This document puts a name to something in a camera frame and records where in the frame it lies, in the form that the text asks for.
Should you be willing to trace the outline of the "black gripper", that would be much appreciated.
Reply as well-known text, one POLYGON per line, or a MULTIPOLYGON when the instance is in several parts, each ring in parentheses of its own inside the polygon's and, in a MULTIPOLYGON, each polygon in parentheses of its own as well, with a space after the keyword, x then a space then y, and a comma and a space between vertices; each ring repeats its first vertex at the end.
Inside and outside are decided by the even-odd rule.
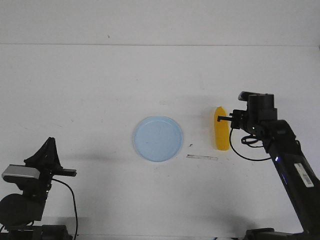
POLYGON ((49 137, 33 156, 24 160, 24 163, 26 167, 41 170, 37 179, 38 198, 48 197, 54 176, 75 177, 77 175, 75 169, 61 166, 54 137, 49 137))
POLYGON ((229 116, 218 116, 217 121, 229 121, 232 129, 241 129, 247 133, 255 133, 258 124, 258 112, 234 109, 229 116))

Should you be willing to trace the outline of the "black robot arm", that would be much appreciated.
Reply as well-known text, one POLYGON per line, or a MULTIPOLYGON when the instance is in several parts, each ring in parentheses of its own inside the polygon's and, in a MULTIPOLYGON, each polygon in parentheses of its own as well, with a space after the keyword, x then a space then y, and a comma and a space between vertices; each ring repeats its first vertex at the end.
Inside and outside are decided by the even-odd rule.
POLYGON ((277 232, 273 228, 248 229, 246 240, 318 240, 320 238, 320 181, 305 158, 300 142, 290 125, 278 119, 274 95, 242 91, 238 99, 246 110, 235 109, 226 116, 220 108, 214 124, 230 122, 231 129, 248 135, 242 143, 251 146, 259 141, 269 154, 302 226, 301 233, 277 232))
POLYGON ((11 193, 0 201, 2 240, 75 240, 65 225, 35 225, 41 221, 54 176, 75 177, 75 169, 61 166, 56 140, 49 137, 23 165, 10 164, 1 174, 22 193, 11 193))

